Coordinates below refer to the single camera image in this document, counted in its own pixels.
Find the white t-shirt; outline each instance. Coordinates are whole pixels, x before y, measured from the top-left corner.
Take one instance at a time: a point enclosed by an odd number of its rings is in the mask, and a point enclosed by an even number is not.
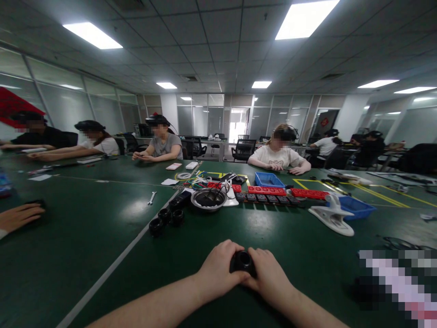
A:
[[[282,148],[280,151],[274,152],[268,145],[259,147],[251,158],[257,159],[265,164],[279,164],[283,168],[287,166],[299,166],[299,163],[305,160],[290,148]]]
[[[319,147],[321,156],[328,156],[337,147],[337,144],[332,141],[334,137],[328,137],[316,141],[314,144]]]
[[[120,155],[120,149],[118,148],[117,142],[114,138],[106,138],[97,146],[94,146],[93,144],[94,141],[86,140],[83,143],[80,143],[79,146],[82,146],[86,149],[94,148],[108,155]]]

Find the wrench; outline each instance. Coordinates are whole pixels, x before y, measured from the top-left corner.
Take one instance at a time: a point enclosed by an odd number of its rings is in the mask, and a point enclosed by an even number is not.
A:
[[[150,199],[150,201],[147,203],[147,205],[153,205],[153,199],[155,198],[156,195],[156,191],[152,192],[152,198]]]

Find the ceiling light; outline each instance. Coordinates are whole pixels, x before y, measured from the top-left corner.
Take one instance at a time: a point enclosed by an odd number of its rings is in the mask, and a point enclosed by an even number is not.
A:
[[[310,37],[338,2],[329,0],[291,5],[275,40]]]
[[[63,25],[67,30],[80,36],[85,41],[88,41],[93,46],[99,49],[120,49],[123,48],[119,43],[113,40],[110,36],[103,33],[90,22],[66,24]]]
[[[61,87],[67,87],[69,89],[73,89],[73,90],[82,90],[82,88],[79,87],[75,87],[75,86],[71,86],[69,84],[60,84]]]
[[[378,80],[378,81],[374,81],[374,82],[365,84],[365,85],[363,85],[361,87],[358,87],[358,88],[369,88],[369,89],[372,89],[372,88],[376,88],[376,87],[382,87],[384,85],[387,85],[387,84],[390,84],[390,83],[394,83],[394,82],[398,82],[398,81],[399,80]]]
[[[255,81],[252,88],[253,89],[267,89],[271,81]]]
[[[437,89],[437,87],[416,87],[416,88],[396,91],[395,93],[416,93],[416,92],[427,91],[432,89]]]
[[[163,87],[164,89],[177,89],[177,87],[175,87],[170,82],[156,82],[156,84],[160,87]]]
[[[425,101],[425,100],[431,100],[431,99],[435,99],[433,97],[423,97],[423,98],[416,98],[413,101]]]
[[[5,88],[8,88],[8,89],[21,89],[19,87],[7,86],[7,85],[4,85],[4,84],[0,84],[0,87],[5,87]]]

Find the white line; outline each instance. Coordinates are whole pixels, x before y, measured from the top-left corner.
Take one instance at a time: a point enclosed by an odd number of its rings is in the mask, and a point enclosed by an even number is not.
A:
[[[161,208],[165,208],[168,206],[169,202],[176,197],[179,193],[177,190],[173,196],[165,203],[165,205]],[[85,307],[85,305],[91,300],[94,294],[99,290],[99,288],[105,283],[105,281],[109,278],[109,276],[114,272],[114,270],[119,266],[119,264],[124,260],[124,258],[129,254],[129,252],[134,248],[134,246],[140,241],[141,237],[149,230],[149,223],[144,227],[143,230],[137,235],[137,237],[129,244],[128,247],[120,254],[120,256],[111,264],[111,266],[103,273],[103,275],[96,281],[96,283],[90,288],[89,291],[80,299],[80,301],[74,306],[74,308],[65,316],[65,318],[56,326],[56,328],[67,328],[79,312]]]

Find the smartphone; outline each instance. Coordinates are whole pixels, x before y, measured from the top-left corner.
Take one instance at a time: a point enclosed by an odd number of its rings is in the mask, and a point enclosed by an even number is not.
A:
[[[174,171],[175,169],[177,169],[181,165],[182,165],[182,163],[173,163],[170,166],[166,167],[165,169],[170,170],[170,171]]]

